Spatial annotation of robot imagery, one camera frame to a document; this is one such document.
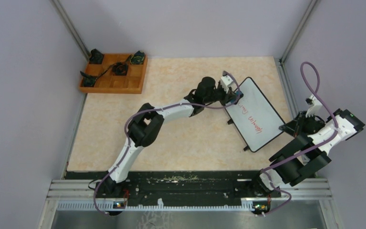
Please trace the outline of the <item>small black-framed whiteboard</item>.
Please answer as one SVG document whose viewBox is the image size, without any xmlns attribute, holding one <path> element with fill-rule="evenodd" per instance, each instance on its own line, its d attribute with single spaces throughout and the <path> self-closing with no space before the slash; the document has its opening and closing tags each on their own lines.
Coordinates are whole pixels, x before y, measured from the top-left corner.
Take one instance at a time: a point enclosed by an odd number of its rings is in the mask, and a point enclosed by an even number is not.
<svg viewBox="0 0 366 229">
<path fill-rule="evenodd" d="M 225 108 L 229 120 L 245 141 L 244 151 L 253 153 L 279 137 L 285 124 L 253 78 L 247 77 L 239 84 L 242 98 L 237 104 Z"/>
</svg>

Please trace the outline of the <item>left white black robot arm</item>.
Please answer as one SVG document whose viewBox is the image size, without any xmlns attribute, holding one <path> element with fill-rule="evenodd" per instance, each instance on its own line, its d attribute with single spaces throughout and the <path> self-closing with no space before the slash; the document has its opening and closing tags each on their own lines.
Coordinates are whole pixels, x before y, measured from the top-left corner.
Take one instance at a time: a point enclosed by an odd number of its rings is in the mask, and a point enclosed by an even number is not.
<svg viewBox="0 0 366 229">
<path fill-rule="evenodd" d="M 124 182 L 138 155 L 144 148 L 155 142 L 162 126 L 180 118 L 193 117 L 205 108 L 212 109 L 219 102 L 225 109 L 240 100 L 240 88 L 235 78 L 224 72 L 218 82 L 212 77 L 204 77 L 195 89 L 182 100 L 167 106 L 152 106 L 145 103 L 124 125 L 126 141 L 116 161 L 108 169 L 97 188 L 102 187 L 105 194 L 113 198 L 124 191 Z"/>
</svg>

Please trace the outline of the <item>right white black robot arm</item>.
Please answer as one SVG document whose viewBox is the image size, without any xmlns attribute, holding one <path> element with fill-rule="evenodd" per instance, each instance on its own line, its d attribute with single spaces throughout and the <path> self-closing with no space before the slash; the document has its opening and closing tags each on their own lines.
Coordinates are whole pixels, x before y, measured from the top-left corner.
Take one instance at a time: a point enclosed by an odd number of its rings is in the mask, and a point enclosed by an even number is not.
<svg viewBox="0 0 366 229">
<path fill-rule="evenodd" d="M 331 162 L 330 150 L 360 133 L 365 127 L 349 110 L 337 109 L 326 121 L 299 112 L 296 118 L 279 126 L 294 137 L 270 157 L 270 166 L 260 170 L 249 184 L 256 197 L 267 196 L 282 184 L 295 186 Z"/>
</svg>

